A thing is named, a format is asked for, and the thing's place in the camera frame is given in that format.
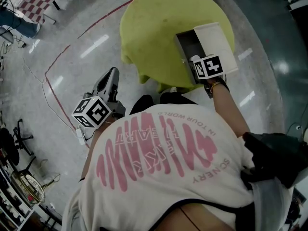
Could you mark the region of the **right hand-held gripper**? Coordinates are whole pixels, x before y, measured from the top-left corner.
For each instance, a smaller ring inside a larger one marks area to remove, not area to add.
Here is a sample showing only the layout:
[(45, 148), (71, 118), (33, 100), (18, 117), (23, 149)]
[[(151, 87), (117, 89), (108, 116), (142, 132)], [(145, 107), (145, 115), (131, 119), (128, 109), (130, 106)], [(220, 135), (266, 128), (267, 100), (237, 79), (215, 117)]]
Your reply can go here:
[(220, 59), (217, 55), (210, 55), (201, 58), (199, 61), (188, 61), (193, 83), (196, 85), (203, 85), (209, 98), (213, 98), (213, 88), (216, 85), (223, 85), (227, 87), (226, 75), (223, 73)]

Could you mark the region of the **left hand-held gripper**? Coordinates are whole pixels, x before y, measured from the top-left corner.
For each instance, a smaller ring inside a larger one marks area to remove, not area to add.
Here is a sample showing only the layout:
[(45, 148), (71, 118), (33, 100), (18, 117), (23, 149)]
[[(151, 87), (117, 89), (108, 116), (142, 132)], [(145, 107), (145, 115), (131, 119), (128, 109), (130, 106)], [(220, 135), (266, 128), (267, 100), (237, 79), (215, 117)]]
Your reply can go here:
[(108, 117), (124, 117), (126, 108), (116, 100), (119, 70), (112, 67), (86, 92), (72, 112), (72, 117), (85, 128), (99, 128)]

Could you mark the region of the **person's right forearm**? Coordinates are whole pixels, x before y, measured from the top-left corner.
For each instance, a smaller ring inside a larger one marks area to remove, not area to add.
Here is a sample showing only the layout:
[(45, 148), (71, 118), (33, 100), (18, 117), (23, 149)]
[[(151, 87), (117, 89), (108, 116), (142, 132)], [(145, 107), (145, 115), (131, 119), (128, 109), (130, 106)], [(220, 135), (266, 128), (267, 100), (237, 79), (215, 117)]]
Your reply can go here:
[(219, 84), (213, 88), (213, 102), (216, 112), (225, 120), (237, 137), (250, 132), (244, 117), (226, 87)]

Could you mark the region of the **person's left forearm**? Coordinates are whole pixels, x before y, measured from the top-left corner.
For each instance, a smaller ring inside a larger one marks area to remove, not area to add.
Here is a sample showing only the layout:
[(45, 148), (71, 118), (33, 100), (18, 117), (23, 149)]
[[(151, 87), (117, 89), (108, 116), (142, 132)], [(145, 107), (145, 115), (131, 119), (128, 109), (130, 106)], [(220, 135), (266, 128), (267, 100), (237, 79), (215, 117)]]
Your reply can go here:
[(80, 181), (82, 181), (87, 175), (87, 172), (90, 167), (91, 158), (93, 155), (93, 150), (97, 143), (97, 140), (99, 139), (100, 135), (114, 122), (115, 122), (115, 119), (113, 117), (109, 117), (103, 122), (103, 124), (98, 129), (95, 130), (93, 137), (92, 137), (89, 153), (88, 153), (87, 159), (85, 161), (85, 164), (82, 170)]

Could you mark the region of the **white shelving rack with items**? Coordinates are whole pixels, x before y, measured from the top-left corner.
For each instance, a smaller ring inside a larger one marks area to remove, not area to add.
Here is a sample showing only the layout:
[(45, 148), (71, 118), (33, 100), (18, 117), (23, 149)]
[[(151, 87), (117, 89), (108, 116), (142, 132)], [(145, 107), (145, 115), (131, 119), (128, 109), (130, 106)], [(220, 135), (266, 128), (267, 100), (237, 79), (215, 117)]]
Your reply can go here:
[(15, 231), (21, 231), (26, 222), (34, 213), (33, 207), (24, 195), (24, 192), (15, 181), (15, 178), (0, 166), (0, 197), (2, 203), (0, 210), (6, 218), (13, 224)]

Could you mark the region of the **person's black trousers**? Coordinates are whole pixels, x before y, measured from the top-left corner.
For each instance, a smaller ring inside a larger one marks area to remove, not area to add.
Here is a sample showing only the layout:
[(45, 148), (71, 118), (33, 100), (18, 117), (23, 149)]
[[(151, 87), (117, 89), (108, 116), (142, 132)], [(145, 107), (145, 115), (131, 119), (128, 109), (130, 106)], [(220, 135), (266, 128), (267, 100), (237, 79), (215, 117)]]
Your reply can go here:
[[(196, 104), (190, 99), (183, 97), (178, 92), (165, 92), (160, 96), (159, 104)], [(132, 107), (130, 115), (142, 112), (151, 106), (154, 106), (154, 100), (151, 95), (143, 95)]]

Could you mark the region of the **white power adapter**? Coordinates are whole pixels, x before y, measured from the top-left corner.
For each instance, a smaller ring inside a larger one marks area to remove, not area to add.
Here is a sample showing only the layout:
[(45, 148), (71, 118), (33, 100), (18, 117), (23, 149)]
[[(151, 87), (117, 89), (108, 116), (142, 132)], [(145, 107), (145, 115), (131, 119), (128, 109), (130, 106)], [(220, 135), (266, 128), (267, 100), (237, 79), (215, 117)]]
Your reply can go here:
[(78, 138), (78, 141), (79, 141), (80, 145), (85, 145), (86, 144), (85, 134), (82, 131), (82, 129), (77, 128), (76, 129), (76, 135), (77, 135), (77, 138)]

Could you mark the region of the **green cloth round table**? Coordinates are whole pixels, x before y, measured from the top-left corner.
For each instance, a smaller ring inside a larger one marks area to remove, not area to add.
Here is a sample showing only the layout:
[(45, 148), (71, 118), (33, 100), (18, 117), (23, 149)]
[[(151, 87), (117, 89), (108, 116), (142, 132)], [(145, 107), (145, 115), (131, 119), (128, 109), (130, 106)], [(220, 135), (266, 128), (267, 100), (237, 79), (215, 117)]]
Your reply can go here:
[(231, 24), (213, 0), (133, 0), (120, 22), (121, 59), (136, 66), (141, 84), (157, 81), (159, 93), (171, 87), (191, 91), (199, 86), (189, 77), (175, 35), (214, 22), (233, 50)]

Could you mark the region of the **white pink print t-shirt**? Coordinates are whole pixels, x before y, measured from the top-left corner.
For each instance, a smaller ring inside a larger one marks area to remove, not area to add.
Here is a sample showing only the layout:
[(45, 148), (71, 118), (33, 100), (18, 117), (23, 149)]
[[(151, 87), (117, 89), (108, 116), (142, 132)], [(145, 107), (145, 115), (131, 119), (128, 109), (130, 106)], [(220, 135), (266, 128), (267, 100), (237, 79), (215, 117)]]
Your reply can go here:
[(281, 231), (292, 191), (254, 194), (252, 165), (216, 110), (154, 105), (100, 135), (62, 231)]

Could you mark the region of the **black grey office chair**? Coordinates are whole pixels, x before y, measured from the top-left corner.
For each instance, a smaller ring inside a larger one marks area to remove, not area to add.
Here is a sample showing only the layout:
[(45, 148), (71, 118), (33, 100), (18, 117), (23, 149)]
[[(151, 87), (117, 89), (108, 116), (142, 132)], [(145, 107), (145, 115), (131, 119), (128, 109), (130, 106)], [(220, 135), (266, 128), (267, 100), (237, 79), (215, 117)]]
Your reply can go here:
[(33, 135), (28, 137), (22, 137), (20, 131), (20, 124), (23, 123), (22, 119), (17, 121), (17, 126), (13, 129), (13, 135), (10, 134), (7, 128), (0, 128), (0, 149), (3, 149), (6, 153), (4, 160), (12, 163), (14, 166), (18, 166), (20, 161), (19, 150), (24, 150), (29, 156), (33, 156), (30, 163), (23, 171), (29, 170), (32, 162), (36, 159), (34, 153), (30, 151), (24, 141), (33, 139)]

